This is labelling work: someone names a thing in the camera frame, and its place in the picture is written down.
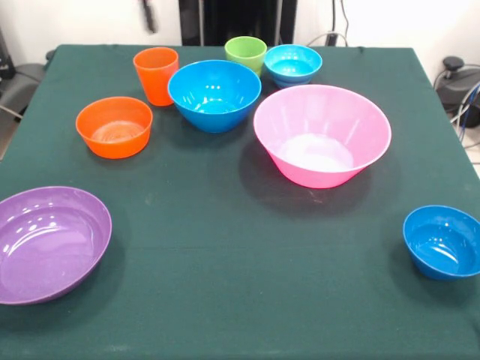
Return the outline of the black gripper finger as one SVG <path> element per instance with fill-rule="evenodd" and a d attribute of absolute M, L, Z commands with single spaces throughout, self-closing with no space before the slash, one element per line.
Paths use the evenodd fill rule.
<path fill-rule="evenodd" d="M 149 0 L 140 0 L 145 27 L 147 31 L 151 34 L 155 34 L 158 31 L 157 23 L 154 16 L 153 7 L 150 4 Z"/>

